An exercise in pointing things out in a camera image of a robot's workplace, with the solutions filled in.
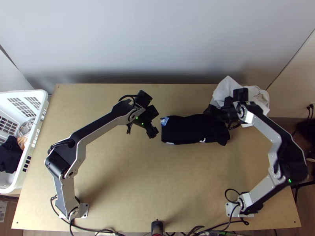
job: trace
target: white cloth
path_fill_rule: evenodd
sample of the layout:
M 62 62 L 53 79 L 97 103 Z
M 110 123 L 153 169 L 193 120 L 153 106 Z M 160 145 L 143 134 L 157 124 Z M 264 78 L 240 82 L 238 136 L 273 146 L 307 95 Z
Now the white cloth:
M 230 76 L 226 76 L 217 86 L 212 94 L 211 105 L 221 108 L 224 105 L 226 97 L 233 97 L 234 89 L 248 88 L 248 100 L 255 102 L 263 110 L 266 116 L 269 109 L 269 94 L 267 91 L 260 89 L 258 86 L 241 86 Z M 251 124 L 242 124 L 243 127 L 251 126 Z

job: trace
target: laundry basket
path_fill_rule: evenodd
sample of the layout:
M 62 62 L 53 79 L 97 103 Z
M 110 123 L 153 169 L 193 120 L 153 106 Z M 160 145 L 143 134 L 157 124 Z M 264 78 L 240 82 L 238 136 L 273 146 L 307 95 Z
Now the laundry basket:
M 44 90 L 0 92 L 0 145 L 10 135 L 17 137 L 19 127 L 23 122 L 35 118 L 24 144 L 24 151 L 17 170 L 13 174 L 0 172 L 0 194 L 7 194 L 16 188 L 22 188 L 49 104 L 47 98 L 48 94 Z

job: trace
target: wooden table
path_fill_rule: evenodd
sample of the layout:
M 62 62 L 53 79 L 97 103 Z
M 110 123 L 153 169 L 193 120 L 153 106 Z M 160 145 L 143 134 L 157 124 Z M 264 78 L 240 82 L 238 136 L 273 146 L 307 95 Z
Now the wooden table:
M 142 89 L 153 97 L 159 117 L 202 113 L 216 85 L 73 84 L 57 85 L 21 191 L 13 228 L 68 231 L 50 207 L 55 195 L 44 166 L 49 146 L 107 114 L 125 94 Z M 159 118 L 153 125 L 161 130 Z M 151 222 L 164 221 L 167 232 L 207 228 L 228 221 L 224 191 L 251 190 L 267 174 L 270 142 L 254 127 L 230 132 L 218 143 L 168 145 L 161 133 L 149 139 L 134 126 L 126 134 L 118 126 L 87 146 L 86 160 L 74 178 L 76 195 L 90 204 L 88 228 L 113 227 L 121 232 L 149 232 Z M 268 200 L 249 226 L 229 230 L 300 227 L 290 188 Z

